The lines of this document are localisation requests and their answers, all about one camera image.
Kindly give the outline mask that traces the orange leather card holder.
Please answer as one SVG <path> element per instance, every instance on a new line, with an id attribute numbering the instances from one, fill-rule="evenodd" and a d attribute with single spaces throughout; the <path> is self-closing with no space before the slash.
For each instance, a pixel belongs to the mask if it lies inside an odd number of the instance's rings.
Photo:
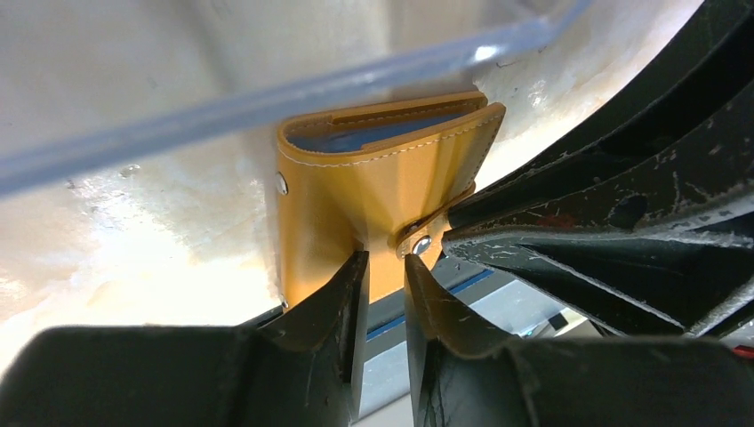
<path id="1" fill-rule="evenodd" d="M 403 262 L 433 266 L 452 207 L 470 197 L 506 114 L 465 92 L 290 118 L 277 130 L 280 285 L 289 306 L 355 251 L 369 300 L 403 287 Z"/>

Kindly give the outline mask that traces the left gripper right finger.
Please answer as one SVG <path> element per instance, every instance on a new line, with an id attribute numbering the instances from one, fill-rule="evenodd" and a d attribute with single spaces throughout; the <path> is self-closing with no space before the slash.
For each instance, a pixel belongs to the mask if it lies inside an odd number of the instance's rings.
<path id="1" fill-rule="evenodd" d="M 405 258 L 417 426 L 750 426 L 753 365 L 678 337 L 524 339 Z"/>

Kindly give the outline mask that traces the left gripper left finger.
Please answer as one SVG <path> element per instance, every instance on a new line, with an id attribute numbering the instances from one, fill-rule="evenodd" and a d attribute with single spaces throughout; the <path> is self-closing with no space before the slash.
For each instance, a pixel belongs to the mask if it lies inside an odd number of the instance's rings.
<path id="1" fill-rule="evenodd" d="M 4 426 L 347 426 L 360 406 L 369 255 L 238 326 L 44 330 L 1 382 Z"/>

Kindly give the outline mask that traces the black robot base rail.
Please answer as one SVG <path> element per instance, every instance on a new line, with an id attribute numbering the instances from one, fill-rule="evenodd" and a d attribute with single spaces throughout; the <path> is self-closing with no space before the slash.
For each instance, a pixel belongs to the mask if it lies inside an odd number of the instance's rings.
<path id="1" fill-rule="evenodd" d="M 346 426 L 358 409 L 369 269 L 356 253 L 320 289 L 261 329 L 237 426 Z M 423 262 L 405 265 L 408 363 L 417 426 L 596 426 L 595 383 L 530 341 L 532 373 L 512 334 L 446 291 Z"/>

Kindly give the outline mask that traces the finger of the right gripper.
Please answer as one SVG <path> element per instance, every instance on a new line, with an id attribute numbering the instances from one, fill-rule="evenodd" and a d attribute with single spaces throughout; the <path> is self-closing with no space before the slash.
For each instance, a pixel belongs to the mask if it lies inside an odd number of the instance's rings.
<path id="1" fill-rule="evenodd" d="M 753 299 L 753 244 L 736 235 L 503 227 L 452 231 L 444 247 L 617 334 L 717 335 Z"/>
<path id="2" fill-rule="evenodd" d="M 549 202 L 623 173 L 691 132 L 753 78 L 753 3 L 705 1 L 605 106 L 455 207 L 450 224 Z"/>

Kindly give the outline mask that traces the clear plastic card box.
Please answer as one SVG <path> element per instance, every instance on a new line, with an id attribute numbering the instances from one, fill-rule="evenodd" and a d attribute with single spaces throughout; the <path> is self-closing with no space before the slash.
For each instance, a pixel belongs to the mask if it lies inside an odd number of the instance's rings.
<path id="1" fill-rule="evenodd" d="M 1 191 L 557 39 L 585 1 L 4 1 Z"/>

